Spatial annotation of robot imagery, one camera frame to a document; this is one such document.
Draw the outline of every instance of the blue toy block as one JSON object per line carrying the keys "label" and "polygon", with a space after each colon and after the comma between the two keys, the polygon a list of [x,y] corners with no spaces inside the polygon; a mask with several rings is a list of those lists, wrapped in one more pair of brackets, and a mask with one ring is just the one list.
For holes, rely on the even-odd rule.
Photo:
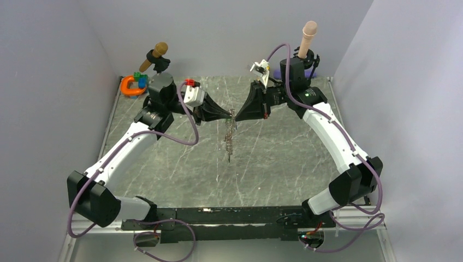
{"label": "blue toy block", "polygon": [[145,88],[146,87],[146,78],[139,78],[138,79],[138,88]]}

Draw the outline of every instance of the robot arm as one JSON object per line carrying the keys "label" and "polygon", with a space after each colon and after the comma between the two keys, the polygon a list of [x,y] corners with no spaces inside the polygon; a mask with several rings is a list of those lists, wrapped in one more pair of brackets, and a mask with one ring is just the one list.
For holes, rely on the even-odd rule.
{"label": "robot arm", "polygon": [[318,216],[326,214],[327,211],[339,206],[346,206],[375,190],[376,180],[373,174],[357,155],[366,159],[367,163],[374,168],[378,175],[383,167],[378,157],[370,158],[346,132],[347,137],[354,145],[355,151],[353,152],[344,135],[333,124],[333,121],[337,121],[337,118],[333,114],[327,98],[319,88],[311,87],[311,79],[304,76],[304,69],[307,69],[307,65],[313,64],[316,67],[318,62],[319,57],[315,58],[313,52],[309,50],[305,59],[295,56],[290,59],[288,65],[286,65],[286,60],[282,60],[280,69],[281,72],[284,72],[286,66],[289,66],[289,83],[292,96],[298,102],[327,114],[331,117],[331,120],[326,119],[319,112],[294,104],[288,97],[284,77],[282,82],[276,82],[274,86],[267,87],[265,75],[268,73],[268,68],[259,66],[268,64],[265,60],[260,63],[256,62],[255,66],[252,67],[251,71],[253,73],[260,73],[261,75],[259,80],[251,83],[248,98],[235,118],[236,121],[266,119],[270,116],[272,106],[287,103],[288,107],[295,111],[299,118],[312,127],[320,137],[324,146],[330,152],[339,175],[330,182],[328,188],[302,202],[304,212],[310,220],[316,220]]}
{"label": "robot arm", "polygon": [[[136,219],[152,222],[157,220],[157,206],[140,196],[126,198],[114,196],[112,192],[130,165],[165,133],[174,121],[172,112],[185,114],[176,94],[177,87],[168,73],[155,75],[148,86],[142,110],[124,136],[84,174],[74,171],[67,180],[69,205],[79,194],[75,212],[86,217],[100,227],[109,225],[116,219]],[[186,92],[182,94],[185,105],[192,111],[196,124],[231,118],[230,113],[218,106],[200,88],[200,83],[186,80]]]}

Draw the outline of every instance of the cable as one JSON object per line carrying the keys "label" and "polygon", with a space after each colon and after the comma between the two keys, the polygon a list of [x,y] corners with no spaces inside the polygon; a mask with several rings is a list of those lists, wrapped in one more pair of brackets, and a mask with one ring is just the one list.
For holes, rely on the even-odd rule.
{"label": "cable", "polygon": [[[289,88],[289,64],[290,64],[290,59],[291,59],[291,47],[289,46],[289,44],[287,43],[284,43],[284,44],[281,44],[279,46],[277,46],[275,49],[273,49],[273,51],[270,53],[270,55],[268,56],[267,58],[267,62],[270,60],[270,58],[274,55],[274,53],[280,49],[281,47],[283,46],[286,46],[288,52],[287,52],[287,57],[286,57],[286,69],[285,69],[285,80],[284,80],[284,84],[285,84],[285,88],[286,88],[286,93],[288,94],[288,97],[289,97],[289,100],[291,100],[294,104],[302,107],[302,108],[305,108],[305,109],[309,109],[309,110],[313,110],[317,113],[319,113],[320,115],[324,116],[328,121],[331,120],[331,117],[326,114],[325,112],[323,112],[322,110],[319,110],[319,109],[316,109],[312,106],[309,106],[309,105],[306,105],[306,104],[303,104],[299,101],[297,101],[294,97],[293,97],[293,94],[291,94],[291,90]],[[342,136],[346,139],[347,141],[347,144],[349,145],[350,149],[352,152],[355,152],[355,146],[353,145],[351,139],[349,138],[349,135],[346,133],[346,131],[341,127],[341,125],[339,123],[337,123],[336,121],[332,121],[331,122],[332,124],[335,125],[335,127],[341,132]],[[382,205],[382,202],[383,202],[383,186],[381,184],[381,180],[379,179],[379,176],[378,176],[378,173],[376,173],[376,171],[373,169],[373,167],[371,167],[369,165],[369,163],[363,159],[362,156],[360,156],[359,154],[356,155],[356,157],[368,168],[368,170],[373,174],[373,177],[375,178],[376,180],[376,183],[378,184],[378,204],[376,205],[375,209],[373,211],[368,211],[368,210],[365,210],[363,208],[361,208],[360,206],[356,205],[356,204],[352,204],[353,206],[355,206],[358,210],[362,211],[363,213],[365,214],[368,214],[368,215],[374,215],[369,221],[368,223],[366,223],[366,225],[363,227],[363,228],[348,228],[344,225],[341,226],[341,223],[339,223],[339,221],[337,221],[333,215],[330,213],[330,216],[331,216],[331,219],[333,219],[333,221],[338,224],[340,227],[343,227],[345,229],[349,229],[349,230],[353,230],[353,231],[360,231],[360,233],[355,236],[349,243],[347,243],[342,249],[335,249],[334,252],[337,252],[337,251],[341,251],[347,247],[349,247],[360,235],[361,233],[363,233],[365,230],[367,229],[371,229],[371,228],[374,228],[378,225],[380,225],[383,221],[384,221],[384,217],[385,215],[383,213],[378,213],[379,209],[381,208],[381,205]],[[373,221],[374,218],[378,217],[378,216],[381,216],[381,220],[380,222],[376,223],[375,225],[371,226],[371,227],[368,227],[368,225]]]}
{"label": "cable", "polygon": [[273,78],[269,78],[270,81],[272,81],[274,84],[281,84],[282,82],[280,81],[276,81],[275,79]]}
{"label": "cable", "polygon": [[323,239],[309,239],[308,241],[310,243],[308,243],[307,241],[305,241],[305,240],[303,240],[301,238],[299,238],[299,240],[301,242],[303,242],[304,244],[309,245],[309,246],[311,246],[314,243],[317,243],[318,245],[316,247],[314,247],[313,249],[319,248],[323,244]]}
{"label": "cable", "polygon": [[180,223],[180,224],[185,225],[185,226],[190,230],[191,235],[193,236],[193,246],[191,247],[190,251],[188,252],[188,254],[187,254],[184,258],[182,258],[182,259],[180,259],[180,260],[177,260],[177,261],[167,261],[167,260],[161,259],[161,258],[159,258],[159,257],[157,257],[157,256],[155,256],[155,255],[153,255],[153,254],[151,254],[150,252],[147,252],[147,251],[141,249],[140,247],[138,247],[138,246],[136,245],[136,239],[137,239],[139,236],[143,236],[143,235],[154,235],[154,236],[159,236],[159,234],[154,233],[154,232],[151,232],[151,231],[146,231],[146,232],[142,232],[142,233],[136,234],[136,235],[133,237],[133,246],[135,247],[135,250],[136,250],[136,251],[142,252],[143,254],[147,255],[147,256],[150,257],[150,258],[154,258],[154,259],[156,259],[156,260],[158,260],[158,261],[160,261],[160,262],[182,262],[182,261],[187,260],[187,259],[191,256],[191,254],[193,253],[193,251],[194,251],[194,249],[195,249],[195,247],[196,247],[196,244],[197,244],[197,243],[196,243],[196,236],[195,236],[195,234],[194,234],[193,229],[192,229],[187,223],[185,223],[185,222],[182,221],[182,220],[178,220],[178,219],[165,219],[165,220],[160,220],[160,221],[156,221],[156,222],[143,222],[143,221],[139,221],[139,220],[134,220],[134,221],[136,221],[137,223],[140,223],[140,224],[144,224],[144,225],[154,225],[154,224],[159,225],[159,224],[162,224],[162,223],[174,221],[174,222],[177,222],[177,223]]}
{"label": "cable", "polygon": [[[160,136],[163,136],[165,138],[168,138],[172,141],[175,141],[175,142],[178,142],[178,143],[181,143],[183,145],[187,145],[187,146],[193,146],[193,145],[196,145],[199,141],[199,133],[198,133],[198,129],[196,128],[196,125],[194,123],[194,120],[193,120],[193,117],[191,116],[191,114],[189,113],[185,103],[183,102],[183,98],[182,98],[182,94],[181,94],[181,89],[182,87],[185,85],[185,82],[183,82],[181,85],[177,86],[177,96],[179,97],[179,101],[180,101],[180,104],[182,105],[182,108],[183,110],[185,111],[185,114],[187,115],[188,117],[188,120],[193,128],[193,132],[194,132],[194,141],[193,142],[190,142],[190,141],[183,141],[183,140],[180,140],[178,138],[175,138],[173,136],[170,136],[170,135],[167,135],[167,134],[164,134],[164,133],[161,133],[161,132],[158,132],[158,131],[154,131],[154,130],[147,130],[147,131],[141,131],[141,132],[137,132],[137,133],[134,133],[133,135],[131,135],[129,138],[131,138],[131,140],[133,140],[134,138],[136,138],[137,136],[139,135],[143,135],[143,134],[155,134],[155,135],[160,135]],[[101,174],[102,172],[100,172],[100,169],[104,170],[104,168],[109,164],[109,162],[111,162],[111,160],[119,153],[119,151],[126,145],[130,142],[129,138],[127,138],[126,140],[122,141],[115,149],[114,151],[108,156],[108,158],[103,162],[103,164],[101,165],[101,167],[95,171],[95,173],[87,180],[87,182],[85,182],[85,184],[82,186],[82,188],[79,190],[79,192],[77,193],[77,195],[75,196],[72,204],[71,204],[71,207],[69,209],[69,213],[68,213],[68,224],[67,224],[67,229],[68,229],[68,234],[69,236],[73,237],[73,238],[78,238],[78,237],[82,237],[83,235],[87,234],[88,231],[90,231],[90,229],[92,229],[94,226],[95,226],[95,223],[93,223],[92,225],[90,225],[87,229],[85,229],[82,233],[80,234],[74,234],[74,232],[72,231],[72,217],[73,217],[73,214],[74,214],[74,211],[75,211],[75,208],[77,207],[77,204],[79,202],[79,199],[82,197],[82,195],[84,194],[84,191],[87,189],[87,187],[90,185],[90,183],[92,181],[94,181],[95,178],[97,178],[97,176],[99,174]]]}
{"label": "cable", "polygon": [[313,234],[315,234],[315,233],[318,231],[318,229],[320,229],[321,227],[322,227],[322,221],[320,221],[320,223],[318,223],[318,226],[315,228],[314,231],[309,231],[309,232],[306,233],[306,235],[313,235]]}

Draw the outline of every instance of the beige cylindrical object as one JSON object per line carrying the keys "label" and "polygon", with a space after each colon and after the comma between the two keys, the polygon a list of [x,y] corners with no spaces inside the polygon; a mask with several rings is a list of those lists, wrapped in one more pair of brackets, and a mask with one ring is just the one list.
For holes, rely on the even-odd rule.
{"label": "beige cylindrical object", "polygon": [[[163,56],[165,55],[165,53],[167,52],[167,49],[169,47],[167,46],[166,43],[164,42],[159,42],[156,44],[155,48],[153,49],[153,51],[151,52],[151,54],[155,57],[155,58],[158,58],[160,56]],[[148,69],[148,67],[150,67],[151,65],[151,62],[148,61],[148,59],[146,59],[140,66],[139,68],[139,71],[140,72],[144,72]]]}
{"label": "beige cylindrical object", "polygon": [[317,23],[314,21],[309,21],[305,24],[302,29],[302,41],[301,46],[299,47],[299,58],[306,58],[307,51],[310,48],[313,37],[317,34]]}

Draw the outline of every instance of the black metal frame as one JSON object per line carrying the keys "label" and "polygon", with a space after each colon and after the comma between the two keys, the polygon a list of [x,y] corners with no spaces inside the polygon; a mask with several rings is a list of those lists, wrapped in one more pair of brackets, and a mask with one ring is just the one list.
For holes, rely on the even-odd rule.
{"label": "black metal frame", "polygon": [[[318,220],[309,220],[302,206],[266,207],[191,207],[157,209],[158,220],[179,219],[192,227],[197,240],[281,239],[297,241],[298,228],[315,228],[320,221],[324,228],[335,223],[326,213]],[[121,230],[152,230],[136,221],[124,221]],[[181,224],[160,225],[161,243],[190,241],[189,230]]]}

